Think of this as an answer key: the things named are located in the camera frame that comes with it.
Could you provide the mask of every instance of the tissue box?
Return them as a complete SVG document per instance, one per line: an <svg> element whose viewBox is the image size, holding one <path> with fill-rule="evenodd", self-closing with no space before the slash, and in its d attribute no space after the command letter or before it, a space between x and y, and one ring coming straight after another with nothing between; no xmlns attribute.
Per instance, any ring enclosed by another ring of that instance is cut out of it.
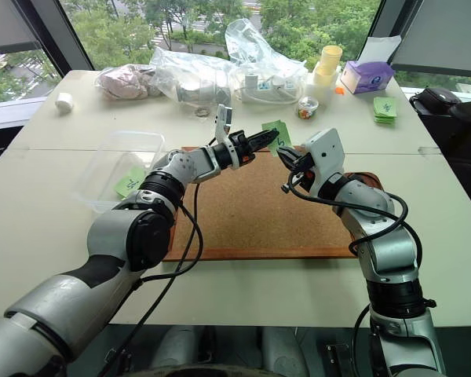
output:
<svg viewBox="0 0 471 377"><path fill-rule="evenodd" d="M357 94L385 89L393 75L394 70L384 61L348 61L340 80L352 94Z"/></svg>

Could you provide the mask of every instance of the clear plastic bag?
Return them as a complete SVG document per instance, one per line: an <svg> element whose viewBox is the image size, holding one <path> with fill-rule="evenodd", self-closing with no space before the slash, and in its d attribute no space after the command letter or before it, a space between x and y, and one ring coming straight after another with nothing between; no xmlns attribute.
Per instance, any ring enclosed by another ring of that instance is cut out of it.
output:
<svg viewBox="0 0 471 377"><path fill-rule="evenodd" d="M156 47L150 65L156 67L153 85L172 100L196 107L230 105L228 74L234 68L231 62Z"/></svg>
<svg viewBox="0 0 471 377"><path fill-rule="evenodd" d="M112 100L140 100L162 95L152 84L155 67L146 64L126 64L105 68L96 77L95 87Z"/></svg>
<svg viewBox="0 0 471 377"><path fill-rule="evenodd" d="M225 32L235 95L243 102L292 104L304 93L304 62L277 53L248 19L231 22Z"/></svg>

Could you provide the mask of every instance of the small can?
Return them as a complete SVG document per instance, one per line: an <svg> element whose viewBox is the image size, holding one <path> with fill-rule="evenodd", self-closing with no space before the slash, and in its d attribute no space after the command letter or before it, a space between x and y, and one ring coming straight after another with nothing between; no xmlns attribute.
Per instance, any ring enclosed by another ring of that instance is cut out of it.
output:
<svg viewBox="0 0 471 377"><path fill-rule="evenodd" d="M297 104L297 114L300 119L311 119L319 107L319 102L314 97L305 96Z"/></svg>

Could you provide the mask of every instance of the silver robot arm segment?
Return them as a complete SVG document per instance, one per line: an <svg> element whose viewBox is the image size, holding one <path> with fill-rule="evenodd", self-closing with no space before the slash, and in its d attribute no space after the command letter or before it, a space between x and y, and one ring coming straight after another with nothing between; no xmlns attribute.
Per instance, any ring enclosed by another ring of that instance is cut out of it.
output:
<svg viewBox="0 0 471 377"><path fill-rule="evenodd" d="M303 152L292 148L280 148L278 152L295 176L293 186L300 185L311 196L394 214L393 199L386 192L343 175L344 152L336 129L311 137ZM290 186L284 185L283 190L290 191ZM366 210L336 206L334 212L356 240L394 223L391 218ZM370 297L374 375L389 377L406 371L410 376L411 370L444 374L429 310L436 303L422 297L417 249L411 234L400 225L384 236L359 244L357 255Z"/></svg>
<svg viewBox="0 0 471 377"><path fill-rule="evenodd" d="M218 108L217 145L169 152L137 191L94 221L84 266L52 276L6 310L0 377L62 375L140 285L144 271L166 255L187 185L251 162L279 134L226 135L231 115L230 108Z"/></svg>

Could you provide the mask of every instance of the black bag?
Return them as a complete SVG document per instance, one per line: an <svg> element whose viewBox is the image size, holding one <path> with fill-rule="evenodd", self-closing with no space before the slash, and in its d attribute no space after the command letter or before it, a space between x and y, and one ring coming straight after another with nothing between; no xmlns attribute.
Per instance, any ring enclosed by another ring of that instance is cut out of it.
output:
<svg viewBox="0 0 471 377"><path fill-rule="evenodd" d="M425 88L423 92L410 98L413 107L415 107L415 101L418 101L434 115L447 114L449 108L462 102L450 90L443 88Z"/></svg>

